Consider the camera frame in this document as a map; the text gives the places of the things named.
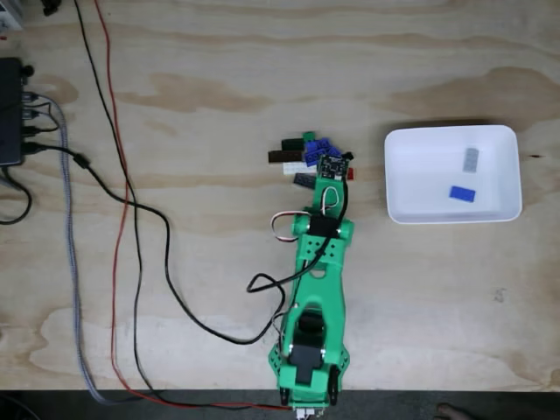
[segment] toy brick pile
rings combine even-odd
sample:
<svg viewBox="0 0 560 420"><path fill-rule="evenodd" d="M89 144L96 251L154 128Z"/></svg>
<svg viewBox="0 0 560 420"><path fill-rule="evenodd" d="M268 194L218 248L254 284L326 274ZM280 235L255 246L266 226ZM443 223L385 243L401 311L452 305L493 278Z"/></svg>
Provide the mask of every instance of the toy brick pile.
<svg viewBox="0 0 560 420"><path fill-rule="evenodd" d="M339 158L342 152L331 144L330 139L317 139L315 132L306 131L301 138L286 138L281 150L269 151L269 164L282 164L284 175L294 175L294 184L315 188L317 163L321 156ZM354 169L348 168L347 180L354 180Z"/></svg>

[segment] red cable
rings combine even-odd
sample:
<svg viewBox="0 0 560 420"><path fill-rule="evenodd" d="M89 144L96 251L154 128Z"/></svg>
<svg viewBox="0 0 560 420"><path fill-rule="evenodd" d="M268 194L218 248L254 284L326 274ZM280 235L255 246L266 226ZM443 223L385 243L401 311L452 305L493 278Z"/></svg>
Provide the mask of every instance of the red cable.
<svg viewBox="0 0 560 420"><path fill-rule="evenodd" d="M119 127L119 118L116 109L116 100L115 100L115 92L113 90L113 81L111 77L111 39L109 36L109 31L107 30L107 26L105 25L105 19L103 19L101 8L99 7L99 3L97 0L94 0L95 8L97 9L97 15L101 20L101 26L103 28L103 32L105 34L105 43L106 43L106 65L107 65L107 81L108 81L108 92L111 98L111 104L113 106L113 124L115 125L115 137L116 137L116 147L120 152L121 160L122 160L122 170L124 172L125 178L128 177L128 165L126 162L126 157L124 155L123 149L123 142L121 140L121 130ZM129 184L125 181L124 183L124 200L129 200ZM116 237L115 243L115 252L113 255L113 292L112 292L112 303L111 303L111 364L113 365L113 370L115 374L121 381L121 383L125 382L122 378L120 369L116 362L116 270L118 267L118 258L119 258L119 248L121 247L121 239L123 238L123 231L124 226L126 224L126 216L128 213L128 205L122 205L122 214L121 214L121 222L119 226L119 233Z"/></svg>
<svg viewBox="0 0 560 420"><path fill-rule="evenodd" d="M123 142L121 140L121 131L119 129L119 119L118 119L118 114L117 114L117 109L116 109L116 99L115 99L115 91L113 90L113 81L112 81L112 77L111 77L111 40L110 40L110 36L109 36L109 31L107 29L107 25L105 24L105 19L103 18L102 15L102 11L101 8L99 6L98 0L94 0L95 3L95 8L97 9L97 15L99 16L99 19L101 21L101 26L103 28L103 32L105 34L105 43L106 43L106 62L107 62L107 81L108 81L108 91L109 91L109 96L111 98L111 103L113 105L113 124L115 125L115 133L116 133L116 146L118 148L118 150L121 152L120 155L122 157L122 170L124 172L125 177L128 177L129 173L128 173L128 166L127 166L127 162L126 162L126 157L124 155L124 148L123 148ZM124 194L124 200L125 201L129 201L129 185L127 182L125 182L125 194ZM121 239L123 238L123 230L124 230L124 225L126 223L126 215L128 212L128 208L129 206L127 204L124 204L122 206L122 215L121 215L121 222L120 222L120 226L119 226L119 233L118 236L116 237L116 244L115 244L115 254L113 257L113 272L112 272L112 277L113 277L113 285L112 285L112 304L111 304L111 365L113 366L113 370L115 371L115 375L116 377L119 379L119 382L124 386L124 388L131 393L133 396L139 396L145 400L148 401L152 401L153 403L158 403L161 405L166 405L168 407L175 407L175 408L179 408L179 409L197 409L198 406L196 405L190 405L190 404L181 404L178 402L166 402L166 401L162 401L162 400L158 400L157 398L151 397L149 395L145 395L142 394L140 392L135 391L134 389L132 389L129 384L126 382L126 380L123 377L123 374L121 373L120 368L118 367L117 364L117 360L116 360L116 269L118 266L118 254L119 254L119 248L121 246ZM213 406L217 406L217 407L253 407L253 408L257 408L257 409L263 409L263 410L290 410L290 408L288 407L274 407L274 406L266 406L266 405L260 405L260 404L253 404L253 403L246 403L246 402L217 402L217 403L212 403L212 404L208 404L208 405L213 405Z"/></svg>

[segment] black device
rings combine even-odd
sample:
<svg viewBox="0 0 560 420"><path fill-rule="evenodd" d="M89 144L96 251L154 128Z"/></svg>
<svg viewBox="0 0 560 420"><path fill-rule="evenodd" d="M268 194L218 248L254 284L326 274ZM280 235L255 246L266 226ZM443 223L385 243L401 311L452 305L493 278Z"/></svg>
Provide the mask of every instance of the black device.
<svg viewBox="0 0 560 420"><path fill-rule="evenodd" d="M61 0L41 0L43 2L43 12L45 16L51 16L59 9Z"/></svg>
<svg viewBox="0 0 560 420"><path fill-rule="evenodd" d="M22 93L32 74L19 59L0 59L0 167L22 163Z"/></svg>

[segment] black floor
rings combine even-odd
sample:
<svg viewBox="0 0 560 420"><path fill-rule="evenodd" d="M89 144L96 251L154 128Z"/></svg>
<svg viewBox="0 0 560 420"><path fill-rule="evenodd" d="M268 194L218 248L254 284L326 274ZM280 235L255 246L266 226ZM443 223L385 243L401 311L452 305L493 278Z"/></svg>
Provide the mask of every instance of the black floor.
<svg viewBox="0 0 560 420"><path fill-rule="evenodd" d="M293 412L261 410L222 411L217 409L174 409L151 402L103 407L86 392L8 392L25 403L41 420L242 420L294 419ZM121 391L105 393L122 398ZM170 391L168 398L189 403L217 401L247 401L278 404L277 392L272 391ZM438 403L449 403L465 409L479 420L560 420L560 395L555 393L482 393L482 392L401 392L344 391L339 405L328 409L325 420L428 420L436 414ZM27 420L23 411L6 401L0 401L1 420Z"/></svg>

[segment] foot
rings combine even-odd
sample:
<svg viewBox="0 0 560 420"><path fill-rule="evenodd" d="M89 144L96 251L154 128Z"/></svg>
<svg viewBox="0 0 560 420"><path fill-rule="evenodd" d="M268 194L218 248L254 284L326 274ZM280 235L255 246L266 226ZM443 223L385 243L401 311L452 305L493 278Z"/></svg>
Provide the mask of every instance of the foot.
<svg viewBox="0 0 560 420"><path fill-rule="evenodd" d="M444 419L449 419L449 420L474 420L471 416L467 415L463 411L459 411L458 409L454 409L449 404L439 404L437 406L437 412L439 414L442 414L442 416L434 417L437 420L439 420L439 419L441 419L441 420L444 420Z"/></svg>

